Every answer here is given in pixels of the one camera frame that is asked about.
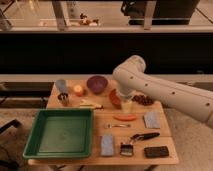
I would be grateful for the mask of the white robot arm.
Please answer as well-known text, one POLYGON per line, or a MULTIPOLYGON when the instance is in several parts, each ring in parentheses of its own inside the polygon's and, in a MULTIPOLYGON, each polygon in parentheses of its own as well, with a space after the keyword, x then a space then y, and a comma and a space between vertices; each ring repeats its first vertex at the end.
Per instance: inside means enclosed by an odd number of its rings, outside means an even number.
POLYGON ((121 100, 131 99, 139 91, 213 129, 213 92, 149 76, 145 69, 144 59, 132 55, 113 70, 121 100))

